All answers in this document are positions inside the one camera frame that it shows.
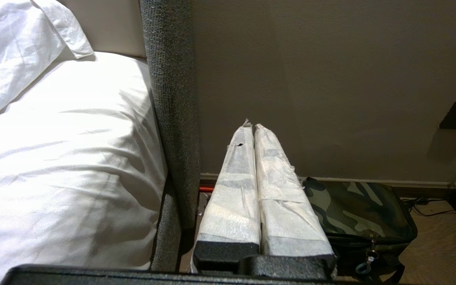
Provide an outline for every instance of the white bed sheet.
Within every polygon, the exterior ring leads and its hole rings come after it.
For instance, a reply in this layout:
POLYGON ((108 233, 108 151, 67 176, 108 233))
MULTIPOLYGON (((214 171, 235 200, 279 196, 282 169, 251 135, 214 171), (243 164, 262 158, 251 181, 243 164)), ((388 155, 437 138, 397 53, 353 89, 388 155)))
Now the white bed sheet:
POLYGON ((167 167, 147 65, 95 56, 0 112, 0 281, 25 263, 150 265, 167 167))

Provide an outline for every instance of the green camouflage bag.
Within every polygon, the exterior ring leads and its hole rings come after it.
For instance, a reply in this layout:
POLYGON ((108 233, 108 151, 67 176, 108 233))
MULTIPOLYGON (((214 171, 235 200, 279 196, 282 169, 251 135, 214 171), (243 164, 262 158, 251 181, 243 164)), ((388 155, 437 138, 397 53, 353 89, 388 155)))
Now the green camouflage bag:
POLYGON ((418 231, 390 186, 365 182, 318 182, 308 177, 304 191, 330 241, 342 276, 377 278, 404 266, 398 256, 418 231))

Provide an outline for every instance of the beige wall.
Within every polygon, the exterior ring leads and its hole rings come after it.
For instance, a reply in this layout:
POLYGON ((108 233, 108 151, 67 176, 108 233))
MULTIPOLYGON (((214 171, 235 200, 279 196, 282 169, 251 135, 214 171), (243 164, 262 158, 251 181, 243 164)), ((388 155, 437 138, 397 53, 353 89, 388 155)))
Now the beige wall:
POLYGON ((456 181, 456 1, 192 4, 204 173, 248 117, 299 175, 456 181))

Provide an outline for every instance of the wooden floor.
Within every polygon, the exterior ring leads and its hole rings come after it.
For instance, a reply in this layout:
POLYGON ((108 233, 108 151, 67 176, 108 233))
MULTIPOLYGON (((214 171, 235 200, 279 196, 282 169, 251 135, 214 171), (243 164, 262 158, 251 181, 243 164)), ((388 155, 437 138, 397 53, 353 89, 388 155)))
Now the wooden floor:
MULTIPOLYGON (((451 209, 444 201, 419 207, 423 213, 451 209)), ((406 266, 401 283, 456 284, 456 214, 420 217, 412 213, 412 217, 418 227, 418 237, 400 255, 400 261, 406 266)), ((181 272, 189 272, 190 260, 190 253, 183 256, 181 272)), ((338 279, 353 280, 342 276, 338 279)))

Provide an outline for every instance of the pillowcase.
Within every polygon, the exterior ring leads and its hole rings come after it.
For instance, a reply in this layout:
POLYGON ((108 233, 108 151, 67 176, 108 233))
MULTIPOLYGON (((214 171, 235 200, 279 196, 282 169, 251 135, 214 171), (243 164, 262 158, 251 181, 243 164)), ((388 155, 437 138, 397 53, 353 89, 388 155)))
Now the pillowcase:
POLYGON ((74 15, 56 0, 0 0, 0 110, 69 47, 93 49, 74 15))

